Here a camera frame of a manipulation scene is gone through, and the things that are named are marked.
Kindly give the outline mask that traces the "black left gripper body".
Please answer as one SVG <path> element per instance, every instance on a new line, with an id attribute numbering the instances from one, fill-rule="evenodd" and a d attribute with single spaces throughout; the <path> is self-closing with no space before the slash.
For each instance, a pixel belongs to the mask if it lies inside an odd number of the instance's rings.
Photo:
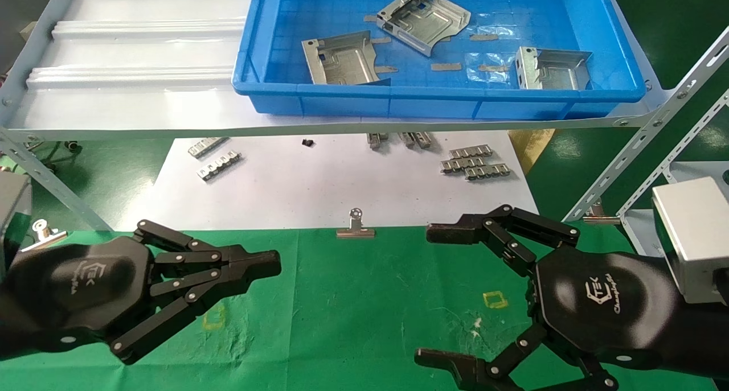
<path id="1" fill-rule="evenodd" d="M 156 311 L 151 250 L 128 236 L 16 256 L 2 281 L 2 360 L 111 343 Z"/>

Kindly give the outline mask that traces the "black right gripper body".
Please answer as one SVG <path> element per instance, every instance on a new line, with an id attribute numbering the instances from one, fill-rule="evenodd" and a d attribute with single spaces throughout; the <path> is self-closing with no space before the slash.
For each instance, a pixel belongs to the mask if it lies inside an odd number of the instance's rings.
<path id="1" fill-rule="evenodd" d="M 536 317 L 548 346 L 632 370 L 726 380 L 727 306 L 690 304 L 666 261 L 558 248 L 533 267 Z"/>

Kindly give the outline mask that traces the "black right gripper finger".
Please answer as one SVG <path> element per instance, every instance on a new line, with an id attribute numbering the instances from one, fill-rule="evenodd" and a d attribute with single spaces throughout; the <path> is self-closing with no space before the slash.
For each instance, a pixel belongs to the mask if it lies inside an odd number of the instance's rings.
<path id="1" fill-rule="evenodd" d="M 550 331 L 535 323 L 493 361 L 429 348 L 417 349 L 414 361 L 417 365 L 448 371 L 460 390 L 521 390 L 511 378 L 511 373 L 549 339 Z M 618 389 L 618 380 L 594 356 L 580 356 L 576 359 L 576 365 L 583 373 L 582 378 L 545 386 L 544 390 Z"/>
<path id="2" fill-rule="evenodd" d="M 536 254 L 517 241 L 522 236 L 549 248 L 578 243 L 580 231 L 533 212 L 502 205 L 487 214 L 463 214 L 456 223 L 432 223 L 426 239 L 434 244 L 484 244 L 521 277 L 534 274 Z"/>

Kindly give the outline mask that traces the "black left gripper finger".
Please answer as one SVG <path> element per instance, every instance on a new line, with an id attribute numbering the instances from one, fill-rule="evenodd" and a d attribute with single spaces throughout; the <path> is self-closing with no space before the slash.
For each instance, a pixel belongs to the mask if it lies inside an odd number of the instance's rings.
<path id="1" fill-rule="evenodd" d="M 280 264 L 280 254 L 276 250 L 250 253 L 240 244 L 213 246 L 150 220 L 137 224 L 136 241 L 162 250 L 154 257 L 154 263 L 163 269 Z"/>
<path id="2" fill-rule="evenodd" d="M 149 288 L 153 313 L 112 339 L 109 348 L 124 364 L 137 363 L 222 299 L 280 273 L 280 266 L 222 266 L 154 283 Z"/>

